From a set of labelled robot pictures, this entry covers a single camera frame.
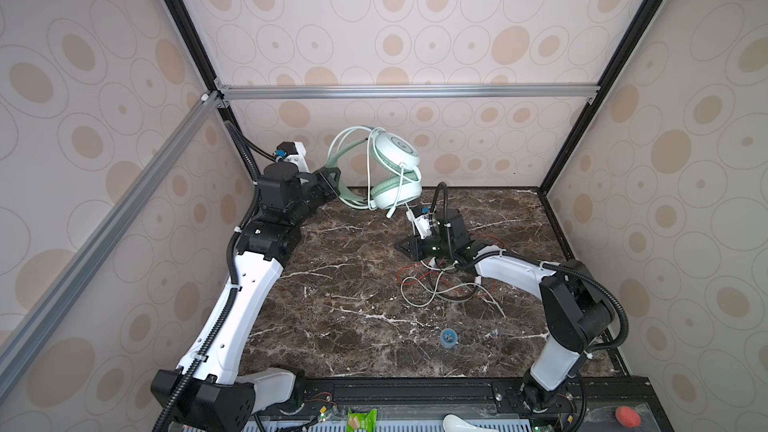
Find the mint green headphones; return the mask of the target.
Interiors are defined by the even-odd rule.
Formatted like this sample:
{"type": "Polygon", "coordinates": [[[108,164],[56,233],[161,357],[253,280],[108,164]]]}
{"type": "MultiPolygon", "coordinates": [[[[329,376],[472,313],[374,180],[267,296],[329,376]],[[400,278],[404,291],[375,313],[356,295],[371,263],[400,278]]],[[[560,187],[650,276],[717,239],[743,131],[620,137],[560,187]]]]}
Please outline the mint green headphones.
{"type": "Polygon", "coordinates": [[[422,193],[420,156],[404,138],[381,127],[352,126],[339,132],[331,141],[325,167],[336,168],[339,160],[356,147],[366,147],[366,195],[352,192],[338,179],[338,197],[356,210],[382,210],[391,218],[399,206],[417,199],[422,193]],[[389,177],[372,184],[371,164],[377,163],[389,177]]]}

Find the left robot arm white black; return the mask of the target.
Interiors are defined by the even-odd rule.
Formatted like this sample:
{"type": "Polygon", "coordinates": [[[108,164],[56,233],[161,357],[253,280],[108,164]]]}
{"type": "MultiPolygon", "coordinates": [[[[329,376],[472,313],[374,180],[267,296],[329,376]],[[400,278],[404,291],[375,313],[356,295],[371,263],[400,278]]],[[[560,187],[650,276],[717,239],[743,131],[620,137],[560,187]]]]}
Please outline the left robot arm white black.
{"type": "Polygon", "coordinates": [[[226,122],[255,185],[252,201],[227,244],[228,279],[198,337],[173,370],[156,373],[151,392],[162,410],[153,428],[172,423],[203,431],[241,431],[258,412],[276,404],[298,407],[303,374],[270,367],[239,376],[254,323],[272,287],[299,245],[302,224],[340,196],[338,168],[309,172],[298,146],[282,143],[260,169],[252,145],[226,122]]]}

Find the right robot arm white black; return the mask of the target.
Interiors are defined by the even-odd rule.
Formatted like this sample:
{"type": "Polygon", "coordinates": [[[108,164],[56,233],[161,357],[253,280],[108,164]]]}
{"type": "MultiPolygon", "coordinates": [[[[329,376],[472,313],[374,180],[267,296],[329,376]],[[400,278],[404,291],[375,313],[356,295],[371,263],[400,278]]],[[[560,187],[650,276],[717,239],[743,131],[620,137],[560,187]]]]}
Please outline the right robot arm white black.
{"type": "Polygon", "coordinates": [[[460,211],[439,205],[448,188],[439,184],[429,207],[406,210],[414,233],[395,244],[409,259],[425,261],[439,273],[463,272],[478,289],[492,279],[541,301],[546,343],[522,379],[521,400],[533,411],[546,410],[567,379],[599,351],[616,349],[629,335],[629,319],[618,298],[582,262],[534,261],[471,236],[460,211]]]}

